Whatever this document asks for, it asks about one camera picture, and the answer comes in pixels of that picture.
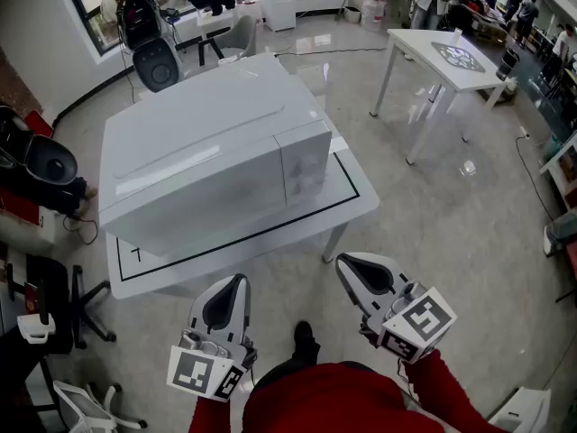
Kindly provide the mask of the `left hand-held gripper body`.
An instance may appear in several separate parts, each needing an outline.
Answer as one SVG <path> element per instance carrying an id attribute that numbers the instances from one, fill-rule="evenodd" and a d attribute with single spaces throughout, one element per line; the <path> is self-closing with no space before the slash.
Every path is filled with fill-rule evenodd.
<path id="1" fill-rule="evenodd" d="M 170 350 L 167 385 L 226 402 L 256 359 L 257 350 L 246 336 L 238 339 L 185 329 L 179 344 Z"/>

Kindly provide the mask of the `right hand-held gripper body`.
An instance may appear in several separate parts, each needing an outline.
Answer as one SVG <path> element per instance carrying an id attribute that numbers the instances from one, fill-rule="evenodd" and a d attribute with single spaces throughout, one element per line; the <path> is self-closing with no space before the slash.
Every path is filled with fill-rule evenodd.
<path id="1" fill-rule="evenodd" d="M 373 346 L 413 364 L 435 349 L 455 321 L 455 313 L 436 288 L 411 281 L 391 304 L 362 319 L 360 333 Z"/>

